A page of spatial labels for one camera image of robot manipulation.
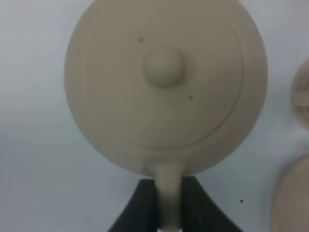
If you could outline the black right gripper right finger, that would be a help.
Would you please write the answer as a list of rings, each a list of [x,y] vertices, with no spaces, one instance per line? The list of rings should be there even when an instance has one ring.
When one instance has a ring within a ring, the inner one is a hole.
[[[209,197],[194,176],[182,180],[183,232],[242,232]]]

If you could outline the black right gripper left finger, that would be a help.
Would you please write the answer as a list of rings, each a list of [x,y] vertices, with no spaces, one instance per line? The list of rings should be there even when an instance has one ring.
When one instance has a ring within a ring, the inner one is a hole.
[[[159,227],[157,194],[153,179],[139,181],[111,232],[156,232]]]

